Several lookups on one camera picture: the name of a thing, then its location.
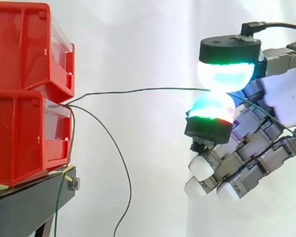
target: black cylindrical cap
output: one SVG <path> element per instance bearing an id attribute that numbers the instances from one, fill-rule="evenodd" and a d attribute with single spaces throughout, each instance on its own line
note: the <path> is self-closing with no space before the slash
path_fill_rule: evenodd
<path id="1" fill-rule="evenodd" d="M 225 144 L 229 141 L 231 130 L 232 124 L 220 118 L 191 117 L 187 119 L 185 135 Z"/>
<path id="2" fill-rule="evenodd" d="M 207 64 L 258 63 L 261 41 L 245 41 L 236 35 L 201 41 L 199 61 Z"/>

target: white wall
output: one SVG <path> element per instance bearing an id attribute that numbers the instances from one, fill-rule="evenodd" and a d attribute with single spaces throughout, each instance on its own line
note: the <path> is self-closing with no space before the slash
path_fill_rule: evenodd
<path id="1" fill-rule="evenodd" d="M 151 86 L 200 86 L 199 41 L 237 34 L 247 21 L 296 23 L 296 0 L 50 0 L 76 44 L 76 94 Z M 290 30 L 257 34 L 263 47 L 296 39 Z M 119 237 L 296 236 L 296 158 L 236 206 L 215 193 L 188 203 L 190 140 L 183 135 L 188 92 L 87 98 L 79 105 L 107 125 L 125 155 L 133 202 Z M 102 128 L 77 111 L 73 153 L 81 190 L 60 211 L 59 237 L 110 237 L 128 197 L 118 154 Z"/>

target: clear plastic panel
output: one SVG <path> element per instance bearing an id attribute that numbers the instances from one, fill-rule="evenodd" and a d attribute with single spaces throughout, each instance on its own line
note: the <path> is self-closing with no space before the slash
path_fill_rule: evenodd
<path id="1" fill-rule="evenodd" d="M 45 99 L 45 140 L 66 140 L 64 124 L 70 116 L 69 109 Z"/>
<path id="2" fill-rule="evenodd" d="M 54 18 L 51 25 L 51 53 L 56 62 L 66 70 L 66 53 L 72 52 L 73 46 Z"/>

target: glowing led dome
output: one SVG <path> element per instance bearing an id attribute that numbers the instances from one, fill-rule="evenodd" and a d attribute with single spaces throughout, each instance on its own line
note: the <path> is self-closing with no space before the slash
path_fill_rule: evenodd
<path id="1" fill-rule="evenodd" d="M 242 90 L 249 83 L 254 69 L 253 63 L 219 65 L 199 62 L 198 78 L 207 89 L 234 92 Z"/>
<path id="2" fill-rule="evenodd" d="M 233 123 L 234 114 L 235 103 L 229 95 L 209 91 L 196 100 L 188 117 L 222 119 Z"/>

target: red plastic drawer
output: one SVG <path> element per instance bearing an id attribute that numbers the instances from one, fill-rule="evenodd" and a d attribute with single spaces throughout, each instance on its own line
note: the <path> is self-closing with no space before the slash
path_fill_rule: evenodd
<path id="1" fill-rule="evenodd" d="M 69 162 L 71 112 L 38 91 L 0 91 L 0 184 L 10 187 Z"/>
<path id="2" fill-rule="evenodd" d="M 0 90 L 32 89 L 56 103 L 74 96 L 74 45 L 49 5 L 0 2 Z"/>

